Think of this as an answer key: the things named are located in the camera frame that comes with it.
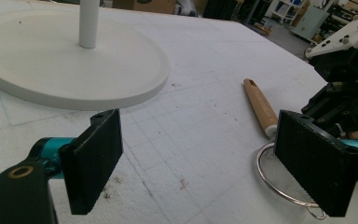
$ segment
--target white cylinder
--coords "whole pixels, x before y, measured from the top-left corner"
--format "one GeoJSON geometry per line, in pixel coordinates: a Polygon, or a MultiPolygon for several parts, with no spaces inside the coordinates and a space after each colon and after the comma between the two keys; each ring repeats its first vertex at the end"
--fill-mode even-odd
{"type": "Polygon", "coordinates": [[[97,41],[100,0],[80,0],[79,45],[94,49],[97,41]]]}

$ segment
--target mesh strainer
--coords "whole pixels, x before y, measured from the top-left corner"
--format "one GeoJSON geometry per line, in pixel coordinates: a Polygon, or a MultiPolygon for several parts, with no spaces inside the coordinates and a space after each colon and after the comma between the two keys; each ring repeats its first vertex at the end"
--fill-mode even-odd
{"type": "Polygon", "coordinates": [[[312,211],[312,208],[320,208],[319,205],[312,200],[290,172],[286,170],[274,154],[273,149],[274,144],[270,143],[261,147],[257,153],[257,170],[261,178],[274,192],[284,199],[307,207],[310,214],[317,219],[325,219],[326,214],[322,209],[320,216],[312,211]]]}

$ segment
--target brass ring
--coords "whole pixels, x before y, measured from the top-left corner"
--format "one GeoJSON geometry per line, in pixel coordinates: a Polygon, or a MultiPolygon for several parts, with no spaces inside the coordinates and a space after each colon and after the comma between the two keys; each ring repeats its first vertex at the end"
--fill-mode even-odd
{"type": "Polygon", "coordinates": [[[16,169],[10,171],[7,176],[11,179],[19,179],[19,178],[23,178],[23,177],[29,175],[33,170],[34,170],[33,166],[21,166],[21,167],[17,167],[16,169]]]}

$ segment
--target metal ring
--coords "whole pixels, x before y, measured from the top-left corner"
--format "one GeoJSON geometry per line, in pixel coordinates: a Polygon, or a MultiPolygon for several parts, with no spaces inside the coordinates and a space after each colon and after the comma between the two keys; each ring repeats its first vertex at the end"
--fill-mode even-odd
{"type": "MultiPolygon", "coordinates": [[[[320,208],[319,204],[317,204],[317,203],[304,202],[304,201],[301,201],[299,199],[293,198],[292,196],[289,196],[289,195],[283,193],[281,190],[277,189],[271,182],[269,182],[269,180],[267,179],[267,177],[263,173],[263,169],[261,168],[261,156],[263,155],[263,153],[265,151],[267,151],[268,149],[270,149],[271,147],[274,147],[274,146],[275,146],[274,143],[266,144],[265,146],[261,147],[259,149],[258,153],[257,153],[257,170],[258,170],[258,173],[260,174],[261,178],[264,180],[264,182],[267,184],[267,186],[269,186],[275,193],[277,193],[278,195],[282,196],[287,201],[289,201],[291,203],[296,203],[296,204],[301,205],[301,206],[306,206],[309,209],[309,211],[310,211],[311,208],[320,208]]],[[[310,213],[312,214],[313,217],[316,217],[318,219],[324,219],[325,218],[324,211],[323,211],[324,215],[322,217],[317,217],[311,211],[310,211],[310,213]]]]}
{"type": "Polygon", "coordinates": [[[19,178],[23,178],[23,177],[29,175],[33,170],[34,170],[33,166],[20,166],[20,167],[17,167],[16,169],[11,170],[7,174],[7,176],[11,179],[19,179],[19,178]],[[20,170],[24,170],[24,172],[16,174],[16,172],[18,172],[20,170]]]}

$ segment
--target gray floor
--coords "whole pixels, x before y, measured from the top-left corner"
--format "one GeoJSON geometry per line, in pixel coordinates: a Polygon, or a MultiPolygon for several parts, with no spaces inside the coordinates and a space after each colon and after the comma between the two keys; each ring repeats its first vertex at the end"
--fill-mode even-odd
{"type": "Polygon", "coordinates": [[[310,46],[310,43],[295,35],[291,35],[289,31],[293,29],[293,27],[289,27],[287,24],[279,24],[273,20],[270,21],[272,22],[272,32],[269,35],[263,36],[281,48],[296,55],[298,58],[306,61],[304,50],[310,46]]]}

